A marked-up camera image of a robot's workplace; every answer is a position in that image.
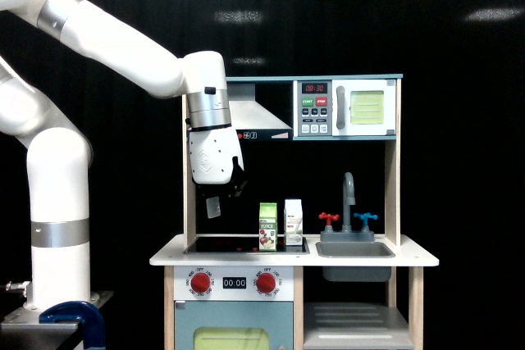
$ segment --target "blue clamp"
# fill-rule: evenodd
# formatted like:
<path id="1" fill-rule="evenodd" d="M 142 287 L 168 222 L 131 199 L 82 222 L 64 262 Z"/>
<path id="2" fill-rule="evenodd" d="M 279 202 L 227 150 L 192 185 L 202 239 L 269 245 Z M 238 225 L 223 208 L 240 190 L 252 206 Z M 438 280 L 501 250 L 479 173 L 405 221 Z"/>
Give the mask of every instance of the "blue clamp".
<path id="1" fill-rule="evenodd" d="M 78 321 L 82 324 L 85 350 L 105 350 L 106 334 L 104 319 L 97 307 L 85 301 L 59 303 L 44 311 L 39 317 L 40 324 L 61 321 Z"/>
<path id="2" fill-rule="evenodd" d="M 363 227 L 368 225 L 368 219 L 377 220 L 377 215 L 371 215 L 370 213 L 354 213 L 354 217 L 358 217 L 363 221 Z"/>

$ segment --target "white countertop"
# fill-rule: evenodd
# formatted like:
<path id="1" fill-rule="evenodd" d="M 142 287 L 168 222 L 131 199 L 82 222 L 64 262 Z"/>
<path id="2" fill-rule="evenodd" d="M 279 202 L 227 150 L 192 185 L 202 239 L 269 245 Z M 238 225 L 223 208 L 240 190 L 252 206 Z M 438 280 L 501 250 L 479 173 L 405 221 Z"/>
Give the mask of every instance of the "white countertop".
<path id="1" fill-rule="evenodd" d="M 177 235 L 164 246 L 149 263 L 152 266 L 438 266 L 439 260 L 405 235 L 401 245 L 395 246 L 384 234 L 376 234 L 375 242 L 384 243 L 395 257 L 321 257 L 315 244 L 319 235 L 305 235 L 309 253 L 284 254 L 279 252 L 250 253 L 189 253 L 184 254 L 184 237 Z"/>

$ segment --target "timer display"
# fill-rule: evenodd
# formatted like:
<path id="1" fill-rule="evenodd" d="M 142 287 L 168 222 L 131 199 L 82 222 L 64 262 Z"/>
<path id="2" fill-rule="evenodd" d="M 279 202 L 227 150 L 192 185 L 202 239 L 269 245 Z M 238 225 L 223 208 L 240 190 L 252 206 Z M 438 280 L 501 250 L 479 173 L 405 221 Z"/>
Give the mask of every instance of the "timer display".
<path id="1" fill-rule="evenodd" d="M 222 278 L 223 289 L 246 289 L 246 278 Z"/>
<path id="2" fill-rule="evenodd" d="M 327 82 L 303 83 L 302 91 L 303 93 L 310 93 L 310 94 L 327 94 L 328 93 L 328 83 Z"/>

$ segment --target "toy microwave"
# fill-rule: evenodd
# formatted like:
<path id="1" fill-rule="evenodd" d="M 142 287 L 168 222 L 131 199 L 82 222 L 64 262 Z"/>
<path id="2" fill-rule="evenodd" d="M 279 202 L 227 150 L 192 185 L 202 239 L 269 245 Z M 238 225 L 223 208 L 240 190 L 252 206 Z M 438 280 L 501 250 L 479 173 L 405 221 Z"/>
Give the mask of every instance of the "toy microwave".
<path id="1" fill-rule="evenodd" d="M 395 136 L 396 79 L 294 82 L 294 136 Z"/>

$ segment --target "black curtain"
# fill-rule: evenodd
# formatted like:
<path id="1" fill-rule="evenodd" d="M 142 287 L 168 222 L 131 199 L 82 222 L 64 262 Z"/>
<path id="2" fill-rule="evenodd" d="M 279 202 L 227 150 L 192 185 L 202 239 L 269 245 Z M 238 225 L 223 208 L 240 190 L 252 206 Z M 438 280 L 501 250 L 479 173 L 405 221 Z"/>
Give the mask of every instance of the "black curtain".
<path id="1" fill-rule="evenodd" d="M 425 348 L 520 348 L 525 0 L 90 1 L 177 56 L 220 52 L 230 76 L 404 74 L 402 233 L 441 260 L 425 270 Z M 6 12 L 0 54 L 93 144 L 108 349 L 162 348 L 162 268 L 148 260 L 182 232 L 181 99 L 151 98 Z M 5 135 L 0 245 L 0 283 L 30 278 L 25 149 Z"/>

